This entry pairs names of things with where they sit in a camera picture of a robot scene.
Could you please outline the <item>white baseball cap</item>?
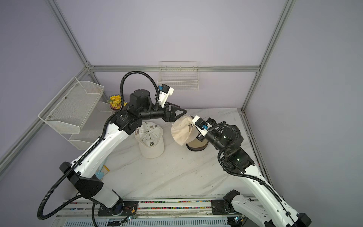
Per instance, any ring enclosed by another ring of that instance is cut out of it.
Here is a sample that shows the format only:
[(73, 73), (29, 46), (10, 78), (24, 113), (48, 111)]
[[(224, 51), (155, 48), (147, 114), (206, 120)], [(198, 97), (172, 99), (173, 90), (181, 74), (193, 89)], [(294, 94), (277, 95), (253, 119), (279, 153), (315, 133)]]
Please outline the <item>white baseball cap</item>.
[(164, 152), (164, 131), (153, 123), (145, 121), (138, 127), (134, 136), (139, 143), (140, 152), (146, 159), (155, 159), (161, 156)]

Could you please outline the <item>yellow object behind left arm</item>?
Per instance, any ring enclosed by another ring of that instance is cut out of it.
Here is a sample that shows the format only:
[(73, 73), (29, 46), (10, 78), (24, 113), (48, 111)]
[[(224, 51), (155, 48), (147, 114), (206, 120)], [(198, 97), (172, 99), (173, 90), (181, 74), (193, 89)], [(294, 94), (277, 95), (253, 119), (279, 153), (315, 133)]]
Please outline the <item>yellow object behind left arm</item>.
[(99, 167), (99, 169), (96, 171), (95, 175), (99, 180), (102, 180), (106, 174), (110, 172), (110, 169), (106, 167), (105, 165), (102, 165)]

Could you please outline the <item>cream Colorado baseball cap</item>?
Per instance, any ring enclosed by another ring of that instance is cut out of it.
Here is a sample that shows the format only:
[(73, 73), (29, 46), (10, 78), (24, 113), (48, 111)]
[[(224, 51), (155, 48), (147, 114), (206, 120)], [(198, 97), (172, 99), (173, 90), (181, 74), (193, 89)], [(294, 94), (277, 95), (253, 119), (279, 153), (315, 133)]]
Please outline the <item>cream Colorado baseball cap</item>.
[(184, 145), (197, 138), (199, 131), (192, 123), (191, 116), (182, 116), (176, 120), (171, 127), (171, 135), (175, 142), (179, 145)]

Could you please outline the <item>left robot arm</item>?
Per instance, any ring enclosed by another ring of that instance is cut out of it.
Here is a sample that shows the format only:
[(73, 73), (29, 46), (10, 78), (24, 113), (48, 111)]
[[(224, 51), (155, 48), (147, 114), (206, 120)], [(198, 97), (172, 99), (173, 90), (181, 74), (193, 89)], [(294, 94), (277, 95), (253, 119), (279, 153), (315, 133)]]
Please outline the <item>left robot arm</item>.
[(185, 109), (167, 102), (174, 89), (167, 85), (158, 89), (156, 104), (152, 104), (147, 90), (134, 91), (127, 106), (106, 121), (98, 140), (74, 163), (64, 162), (60, 166), (63, 173), (70, 172), (67, 178), (83, 198), (104, 205), (113, 216), (123, 213), (124, 202), (95, 175), (100, 165), (121, 142), (142, 126), (143, 120), (161, 118), (165, 122), (175, 122), (186, 114)]

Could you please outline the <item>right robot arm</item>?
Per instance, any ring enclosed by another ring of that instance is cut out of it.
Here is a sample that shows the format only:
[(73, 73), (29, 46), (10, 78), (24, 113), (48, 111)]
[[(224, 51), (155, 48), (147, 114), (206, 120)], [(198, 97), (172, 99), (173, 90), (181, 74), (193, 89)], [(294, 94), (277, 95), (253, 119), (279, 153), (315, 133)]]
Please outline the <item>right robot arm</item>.
[(262, 204), (256, 206), (237, 190), (224, 197), (228, 213), (240, 213), (260, 227), (308, 227), (312, 220), (288, 205), (262, 175), (252, 158), (242, 149), (244, 138), (235, 125), (226, 122), (210, 125), (199, 118), (193, 122), (201, 137), (218, 150), (217, 160), (222, 169), (244, 184)]

